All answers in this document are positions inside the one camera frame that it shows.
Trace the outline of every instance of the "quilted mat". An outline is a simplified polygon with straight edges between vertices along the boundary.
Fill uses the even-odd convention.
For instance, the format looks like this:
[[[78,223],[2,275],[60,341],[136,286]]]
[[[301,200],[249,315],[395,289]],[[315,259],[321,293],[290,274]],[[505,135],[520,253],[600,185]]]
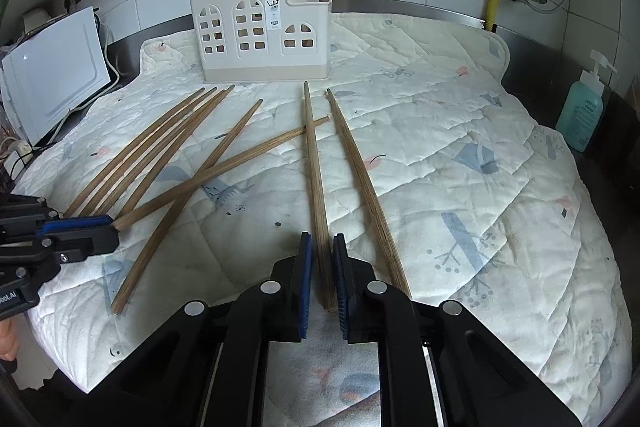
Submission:
[[[500,85],[504,41],[385,14],[335,15],[331,38],[331,76],[310,86],[314,115],[331,114],[331,87],[414,299],[460,300],[585,425],[597,425],[631,372],[620,274],[564,140]],[[64,211],[110,158],[202,86],[193,31],[145,42],[140,58],[140,76],[99,99],[15,192]],[[263,104],[223,159],[302,124],[302,83],[238,85],[143,201],[190,177],[258,98]],[[317,134],[330,232],[343,233],[350,255],[388,279],[333,122]],[[123,233],[113,254],[63,267],[29,311],[37,340],[88,391],[185,302],[220,303],[265,279],[311,227],[307,168],[299,137],[203,185],[122,315],[111,314],[111,299],[166,210]],[[373,345],[341,340],[336,315],[322,310],[314,289],[308,339],[271,346],[264,425],[379,425],[377,364]]]

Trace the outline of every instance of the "metal screw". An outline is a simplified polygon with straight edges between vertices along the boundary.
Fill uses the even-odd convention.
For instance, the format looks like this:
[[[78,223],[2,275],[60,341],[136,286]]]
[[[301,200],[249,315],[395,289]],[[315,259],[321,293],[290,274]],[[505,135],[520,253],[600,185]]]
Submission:
[[[367,290],[378,295],[386,292],[386,288],[386,283],[383,283],[382,281],[371,281],[369,284],[367,284]]]
[[[265,281],[260,285],[262,293],[274,294],[280,291],[280,283],[278,281]]]
[[[187,302],[187,304],[184,305],[184,312],[191,317],[200,315],[203,311],[204,304],[202,304],[200,301],[191,301]]]
[[[442,305],[442,311],[447,315],[460,315],[462,313],[462,306],[457,301],[446,301]]]

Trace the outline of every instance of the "pump dispenser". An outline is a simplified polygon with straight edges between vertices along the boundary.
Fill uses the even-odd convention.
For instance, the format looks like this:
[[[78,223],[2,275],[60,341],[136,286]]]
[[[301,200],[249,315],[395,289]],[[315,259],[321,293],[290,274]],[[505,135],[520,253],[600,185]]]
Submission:
[[[556,130],[579,152],[586,149],[602,115],[604,84],[600,81],[598,70],[602,66],[617,73],[616,68],[600,52],[591,50],[591,58],[594,60],[593,70],[583,70],[580,82],[571,86],[556,123]]]

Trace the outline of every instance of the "white appliance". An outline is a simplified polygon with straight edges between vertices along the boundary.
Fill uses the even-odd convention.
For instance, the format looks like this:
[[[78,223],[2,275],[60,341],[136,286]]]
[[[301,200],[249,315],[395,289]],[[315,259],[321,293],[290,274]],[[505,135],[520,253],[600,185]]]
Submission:
[[[4,110],[31,144],[109,83],[92,7],[45,28],[2,59]]]

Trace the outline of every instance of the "human hand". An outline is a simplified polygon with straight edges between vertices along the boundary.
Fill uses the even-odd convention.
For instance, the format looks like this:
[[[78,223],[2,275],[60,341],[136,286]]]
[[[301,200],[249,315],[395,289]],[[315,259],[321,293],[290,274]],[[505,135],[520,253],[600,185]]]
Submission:
[[[19,346],[13,321],[11,319],[0,321],[0,359],[7,362],[15,360]]]

